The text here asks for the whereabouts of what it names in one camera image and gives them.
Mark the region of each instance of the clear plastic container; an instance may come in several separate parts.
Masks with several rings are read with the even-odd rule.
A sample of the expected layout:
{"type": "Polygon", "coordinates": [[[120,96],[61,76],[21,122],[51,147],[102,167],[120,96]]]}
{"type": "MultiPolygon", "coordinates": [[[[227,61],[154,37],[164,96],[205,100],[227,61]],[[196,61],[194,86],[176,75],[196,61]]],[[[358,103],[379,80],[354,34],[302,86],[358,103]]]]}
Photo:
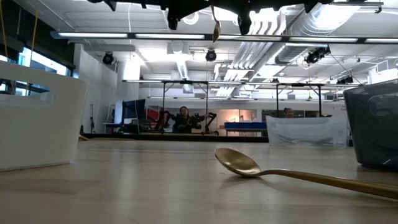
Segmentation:
{"type": "Polygon", "coordinates": [[[398,80],[344,91],[356,158],[398,170],[398,80]]]}
{"type": "Polygon", "coordinates": [[[345,114],[329,118],[273,118],[267,116],[270,147],[347,146],[348,121],[345,114]]]}

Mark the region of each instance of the gold spoon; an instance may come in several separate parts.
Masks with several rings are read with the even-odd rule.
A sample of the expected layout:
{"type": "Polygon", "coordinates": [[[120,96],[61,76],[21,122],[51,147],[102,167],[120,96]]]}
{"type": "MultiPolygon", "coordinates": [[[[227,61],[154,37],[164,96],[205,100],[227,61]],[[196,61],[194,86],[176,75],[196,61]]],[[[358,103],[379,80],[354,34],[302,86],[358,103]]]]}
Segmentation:
{"type": "Polygon", "coordinates": [[[214,21],[216,21],[216,26],[214,27],[214,32],[213,32],[213,43],[218,40],[218,37],[221,34],[221,24],[220,22],[216,19],[216,15],[214,13],[214,5],[211,4],[211,12],[213,13],[213,18],[214,21]]]}
{"type": "Polygon", "coordinates": [[[398,187],[285,169],[271,169],[261,171],[260,167],[256,164],[256,162],[254,162],[254,160],[252,160],[247,155],[232,149],[216,149],[215,156],[218,161],[229,171],[246,177],[259,177],[269,174],[283,175],[286,177],[306,180],[318,184],[325,184],[329,186],[339,187],[342,189],[354,190],[357,192],[398,199],[398,187]]]}

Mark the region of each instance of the black container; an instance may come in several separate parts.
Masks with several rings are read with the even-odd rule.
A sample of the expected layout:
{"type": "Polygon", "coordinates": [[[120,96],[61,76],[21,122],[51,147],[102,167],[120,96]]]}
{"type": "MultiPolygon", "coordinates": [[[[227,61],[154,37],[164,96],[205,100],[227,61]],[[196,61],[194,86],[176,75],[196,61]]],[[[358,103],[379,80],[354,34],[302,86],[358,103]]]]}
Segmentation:
{"type": "Polygon", "coordinates": [[[344,91],[356,158],[398,170],[398,80],[344,91]]]}

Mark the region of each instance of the wooden table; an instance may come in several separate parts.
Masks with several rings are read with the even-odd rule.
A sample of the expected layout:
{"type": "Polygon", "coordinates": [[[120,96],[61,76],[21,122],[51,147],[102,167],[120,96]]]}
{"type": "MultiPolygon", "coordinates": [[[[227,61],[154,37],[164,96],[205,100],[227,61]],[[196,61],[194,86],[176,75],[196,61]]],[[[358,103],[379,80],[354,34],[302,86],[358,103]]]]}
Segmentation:
{"type": "Polygon", "coordinates": [[[294,169],[398,186],[349,149],[264,143],[84,141],[69,165],[0,173],[1,223],[396,223],[398,201],[287,177],[238,177],[213,155],[237,149],[263,169],[294,169]]]}

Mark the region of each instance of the white plastic bin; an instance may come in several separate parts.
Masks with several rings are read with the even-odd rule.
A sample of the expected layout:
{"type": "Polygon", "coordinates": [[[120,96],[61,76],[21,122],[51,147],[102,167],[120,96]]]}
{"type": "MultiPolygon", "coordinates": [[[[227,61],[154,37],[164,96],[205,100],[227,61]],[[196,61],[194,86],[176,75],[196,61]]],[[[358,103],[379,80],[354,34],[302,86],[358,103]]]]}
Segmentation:
{"type": "Polygon", "coordinates": [[[347,115],[330,118],[273,118],[267,116],[270,147],[274,146],[347,146],[347,115]]]}

